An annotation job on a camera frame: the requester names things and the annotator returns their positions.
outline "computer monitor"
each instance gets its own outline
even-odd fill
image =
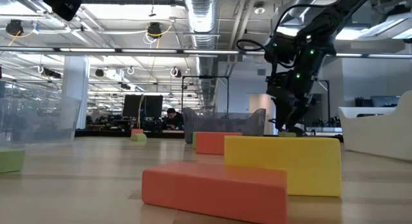
[[[124,117],[137,117],[139,115],[139,103],[141,95],[126,95],[123,105]],[[140,108],[141,117],[161,117],[163,96],[146,95]]]
[[[396,107],[400,96],[371,96],[373,107]]]

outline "metal frame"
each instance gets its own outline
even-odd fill
[[[12,51],[33,54],[54,54],[74,56],[149,56],[149,57],[215,57],[219,55],[251,55],[263,56],[264,51],[241,50],[188,50],[188,49],[150,49],[150,48],[60,48],[60,47],[15,47],[0,46],[0,51]],[[378,54],[378,53],[337,53],[337,58],[368,59],[412,59],[412,54]]]
[[[321,84],[321,82],[326,82],[326,88]],[[319,85],[321,85],[328,92],[328,122],[330,121],[330,81],[329,80],[318,80]]]
[[[229,113],[229,77],[228,76],[182,76],[182,111],[183,111],[183,87],[185,86],[186,78],[195,78],[195,79],[226,79],[227,80],[227,105],[226,112]]]

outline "green foam block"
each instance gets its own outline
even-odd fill
[[[279,137],[296,137],[296,133],[279,133]]]
[[[192,147],[196,149],[196,133],[193,133]]]
[[[23,169],[24,151],[0,149],[0,173],[10,173]]]
[[[130,136],[130,140],[137,142],[146,142],[147,137],[145,134],[133,134]]]

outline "person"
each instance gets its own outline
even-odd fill
[[[169,108],[167,110],[167,120],[166,124],[168,128],[172,130],[182,130],[183,129],[183,115],[177,112],[174,108]]]

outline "foam block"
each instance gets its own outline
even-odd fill
[[[144,134],[144,130],[143,129],[132,129],[131,136],[133,136],[134,134]]]
[[[196,132],[193,133],[192,147],[193,149],[196,149]]]
[[[341,196],[341,145],[333,138],[225,137],[225,165],[280,169],[289,195]]]
[[[279,133],[279,137],[296,137],[296,133]]]
[[[238,219],[287,224],[286,173],[202,163],[168,163],[146,169],[146,204]]]
[[[145,142],[147,141],[147,137],[145,134],[133,134],[131,135],[130,140],[137,142]]]
[[[242,133],[197,132],[197,154],[225,154],[225,136],[241,136]]]
[[[0,149],[0,173],[21,171],[23,162],[24,151]]]

